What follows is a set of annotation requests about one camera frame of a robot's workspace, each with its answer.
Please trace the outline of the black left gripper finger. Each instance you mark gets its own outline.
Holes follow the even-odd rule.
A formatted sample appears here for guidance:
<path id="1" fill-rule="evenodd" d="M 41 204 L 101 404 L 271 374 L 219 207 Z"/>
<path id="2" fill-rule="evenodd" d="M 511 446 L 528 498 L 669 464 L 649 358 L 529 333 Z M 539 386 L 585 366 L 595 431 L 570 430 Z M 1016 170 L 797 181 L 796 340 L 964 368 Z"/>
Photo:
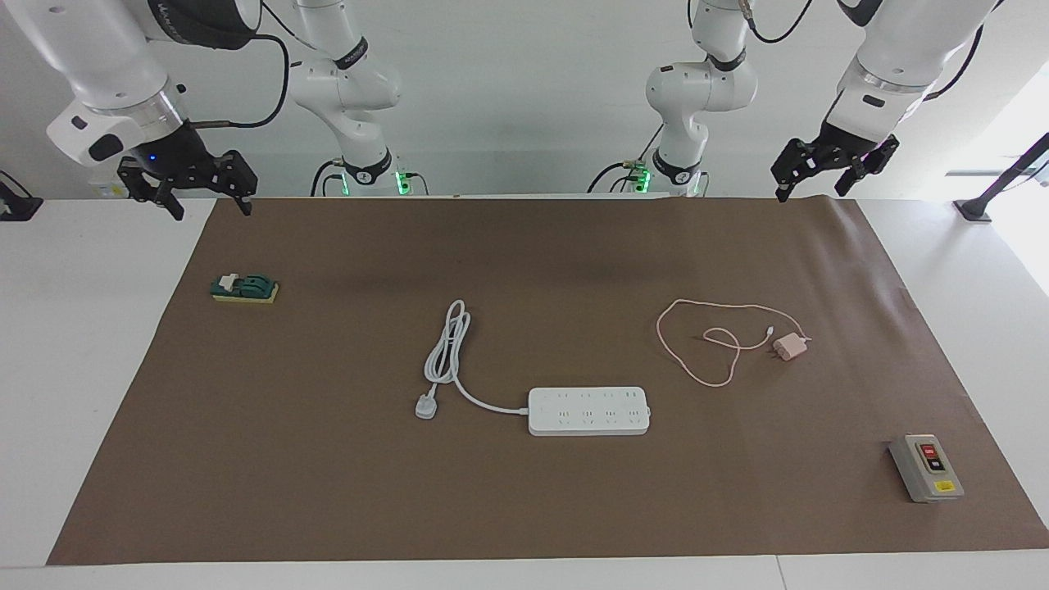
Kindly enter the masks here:
<path id="1" fill-rule="evenodd" d="M 845 172 L 836 183 L 836 192 L 839 197 L 845 197 L 854 184 L 864 180 L 868 175 L 879 175 L 884 171 L 899 146 L 898 138 L 887 138 L 865 156 L 852 157 Z"/>
<path id="2" fill-rule="evenodd" d="M 775 197 L 786 202 L 802 180 L 812 178 L 816 173 L 815 149 L 801 139 L 790 139 L 778 157 L 773 161 L 770 172 L 777 184 Z"/>

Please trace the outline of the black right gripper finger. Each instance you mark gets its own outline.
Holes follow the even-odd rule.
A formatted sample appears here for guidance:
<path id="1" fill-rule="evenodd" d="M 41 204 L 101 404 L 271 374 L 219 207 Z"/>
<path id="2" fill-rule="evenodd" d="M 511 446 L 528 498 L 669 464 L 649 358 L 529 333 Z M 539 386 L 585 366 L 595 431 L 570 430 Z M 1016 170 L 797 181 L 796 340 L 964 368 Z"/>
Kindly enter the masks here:
<path id="1" fill-rule="evenodd" d="M 129 198 L 143 204 L 150 202 L 166 210 L 173 220 L 184 219 L 184 207 L 173 194 L 174 184 L 169 180 L 160 180 L 154 186 L 146 180 L 146 171 L 135 159 L 121 159 L 117 176 L 126 187 Z"/>
<path id="2" fill-rule="evenodd" d="M 239 151 L 229 150 L 212 160 L 212 191 L 233 198 L 239 211 L 250 216 L 258 178 L 247 160 Z"/>

